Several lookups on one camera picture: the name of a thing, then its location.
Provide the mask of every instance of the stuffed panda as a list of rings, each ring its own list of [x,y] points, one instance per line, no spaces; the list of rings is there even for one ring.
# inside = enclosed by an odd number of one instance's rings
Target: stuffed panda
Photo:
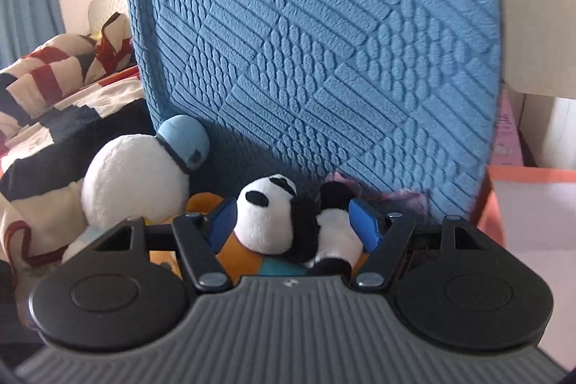
[[[260,178],[240,191],[234,234],[245,248],[304,263],[318,250],[316,204],[296,195],[281,174]]]
[[[241,190],[234,233],[247,249],[303,263],[308,275],[343,275],[362,254],[362,242],[350,226],[352,190],[329,182],[320,190],[320,209],[312,199],[296,194],[296,186],[281,174],[260,178]]]

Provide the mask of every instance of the red and white blanket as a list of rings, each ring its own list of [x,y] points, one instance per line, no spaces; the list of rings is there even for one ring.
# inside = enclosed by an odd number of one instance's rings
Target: red and white blanket
[[[87,226],[80,193],[94,155],[125,134],[153,134],[138,69],[58,102],[5,143],[0,159],[0,259],[12,267],[20,320],[31,289]]]
[[[51,106],[126,68],[132,55],[128,17],[117,12],[102,37],[62,34],[0,71],[0,144]]]

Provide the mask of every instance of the stuffed animal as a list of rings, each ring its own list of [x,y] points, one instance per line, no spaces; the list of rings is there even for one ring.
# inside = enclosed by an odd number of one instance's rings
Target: stuffed animal
[[[331,181],[320,188],[318,251],[307,262],[308,275],[342,275],[350,280],[364,246],[350,225],[348,206],[354,198],[349,186]]]
[[[260,178],[241,190],[234,233],[247,249],[304,263],[309,275],[343,275],[362,254],[362,242],[348,219],[354,197],[344,183],[320,189],[320,208],[298,196],[295,184],[283,175]]]
[[[234,233],[244,247],[260,254],[306,262],[318,249],[316,205],[296,195],[281,174],[260,178],[240,191]]]
[[[128,217],[161,222],[182,213],[188,175],[209,150],[206,131],[190,116],[164,121],[155,136],[120,136],[108,142],[92,160],[82,186],[89,228],[68,247],[64,260]]]

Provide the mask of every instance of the purple fabric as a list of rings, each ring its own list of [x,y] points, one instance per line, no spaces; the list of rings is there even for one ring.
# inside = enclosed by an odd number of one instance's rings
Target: purple fabric
[[[339,181],[347,184],[356,197],[364,199],[382,212],[404,212],[425,220],[428,214],[428,201],[425,194],[412,189],[400,189],[392,193],[378,192],[363,186],[360,182],[338,171],[326,176],[325,182]]]

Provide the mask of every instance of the blue quilted fabric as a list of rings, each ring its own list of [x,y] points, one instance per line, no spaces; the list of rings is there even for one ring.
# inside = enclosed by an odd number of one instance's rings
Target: blue quilted fabric
[[[236,195],[282,172],[313,188],[337,168],[467,214],[500,86],[499,0],[129,0],[158,125],[200,119],[194,190]]]

